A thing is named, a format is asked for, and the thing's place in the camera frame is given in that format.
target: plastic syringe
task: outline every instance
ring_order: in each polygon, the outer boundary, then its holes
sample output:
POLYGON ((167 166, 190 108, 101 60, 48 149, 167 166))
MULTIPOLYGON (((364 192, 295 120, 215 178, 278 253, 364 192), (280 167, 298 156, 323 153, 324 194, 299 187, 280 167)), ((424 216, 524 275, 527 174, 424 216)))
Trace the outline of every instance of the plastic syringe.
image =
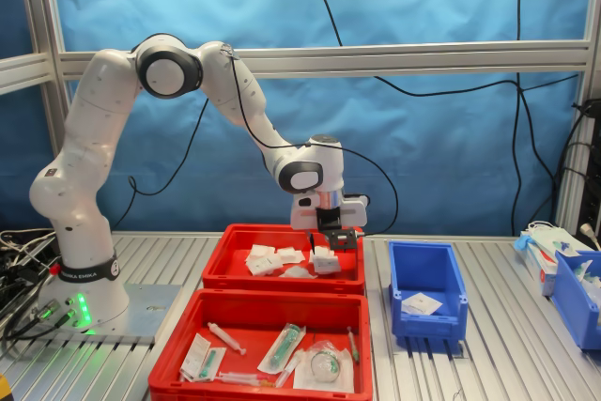
POLYGON ((208 323, 208 329, 221 338, 227 345, 229 345, 232 349, 238 351, 242 356, 246 354, 246 349, 240 346, 236 340, 234 340, 226 331, 221 329, 215 323, 208 323))
POLYGON ((353 331, 350 329, 350 326, 347 327, 348 330, 348 342, 350 343, 350 349, 352 350, 353 360, 356 363, 359 363, 359 351, 357 350, 357 345, 355 345, 355 337, 353 337, 353 331))
POLYGON ((294 353, 294 355, 292 356, 292 359, 290 359, 290 362, 288 362, 288 365, 285 366, 284 371, 282 371, 280 376, 275 381, 276 388, 279 389, 280 387, 282 387, 284 385, 284 383, 287 381, 287 379, 290 377, 290 375, 292 374, 294 369, 297 367, 297 365, 301 361, 303 352, 304 351, 302 349, 299 349, 297 352, 294 353))
POLYGON ((215 379, 228 384, 252 385, 254 387, 273 387, 273 382, 269 382, 267 377, 262 377, 253 373, 224 373, 220 372, 215 379))

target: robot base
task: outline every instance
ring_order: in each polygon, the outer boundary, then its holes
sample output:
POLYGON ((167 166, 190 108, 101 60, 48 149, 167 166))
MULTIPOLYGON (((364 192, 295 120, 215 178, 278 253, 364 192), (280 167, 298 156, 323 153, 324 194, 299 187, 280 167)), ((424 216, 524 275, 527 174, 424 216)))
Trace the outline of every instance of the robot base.
MULTIPOLYGON (((124 284, 123 287, 130 303, 121 315, 91 326, 85 333, 59 330, 47 337, 76 342, 154 343, 162 332, 164 320, 179 295, 181 285, 124 284)), ((38 331, 43 329, 35 328, 32 333, 38 331)))

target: blue plastic crate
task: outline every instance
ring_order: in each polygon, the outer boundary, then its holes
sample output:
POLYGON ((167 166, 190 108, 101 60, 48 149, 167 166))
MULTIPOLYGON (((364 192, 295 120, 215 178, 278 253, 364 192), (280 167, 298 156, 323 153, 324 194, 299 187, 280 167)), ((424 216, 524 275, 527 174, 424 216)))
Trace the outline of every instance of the blue plastic crate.
POLYGON ((391 308, 397 337, 463 340, 468 296, 453 246, 447 243, 391 241, 391 308), (417 293, 442 302, 432 315, 401 312, 401 302, 417 293))
POLYGON ((587 272, 601 276, 601 253, 579 251, 580 256, 566 258, 556 253, 558 260, 553 302, 565 326, 581 349, 601 349, 601 328, 597 326, 599 308, 586 294, 574 275, 574 269, 587 260, 593 263, 587 272))

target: metal worktable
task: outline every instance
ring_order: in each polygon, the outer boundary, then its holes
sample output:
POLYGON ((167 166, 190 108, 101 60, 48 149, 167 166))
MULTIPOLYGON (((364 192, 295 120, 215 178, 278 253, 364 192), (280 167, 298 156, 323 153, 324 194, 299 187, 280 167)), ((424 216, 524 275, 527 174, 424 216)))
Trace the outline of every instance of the metal worktable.
MULTIPOLYGON (((0 373, 15 399, 149 399, 146 380, 215 248, 217 233, 117 233, 122 277, 130 283, 183 285, 154 346, 19 342, 0 373)), ((601 353, 574 344, 552 302, 516 259, 510 239, 394 237, 365 240, 374 399, 379 401, 601 401, 601 353), (465 342, 403 340, 390 333, 387 239, 451 242, 468 290, 465 342)))

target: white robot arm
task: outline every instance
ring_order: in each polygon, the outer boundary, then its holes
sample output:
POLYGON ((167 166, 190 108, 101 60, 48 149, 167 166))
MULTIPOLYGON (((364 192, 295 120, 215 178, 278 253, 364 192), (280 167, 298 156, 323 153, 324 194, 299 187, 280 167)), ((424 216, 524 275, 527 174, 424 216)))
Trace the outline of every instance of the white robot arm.
POLYGON ((62 256, 59 278, 41 290, 39 304, 59 300, 70 305, 76 316, 67 329, 81 331, 103 323, 128 305, 124 288, 115 282, 119 268, 96 193, 108 177, 131 107, 144 88, 160 99, 200 88, 233 124, 246 128, 248 123, 265 167, 294 195, 292 227, 323 233, 333 249, 356 245, 352 227, 366 224, 368 199, 343 193, 340 143, 316 135, 296 148, 284 140, 265 115, 258 82, 231 46, 212 41, 188 49, 175 37, 155 35, 130 53, 96 53, 69 109, 63 148, 30 190, 34 208, 53 224, 62 256))

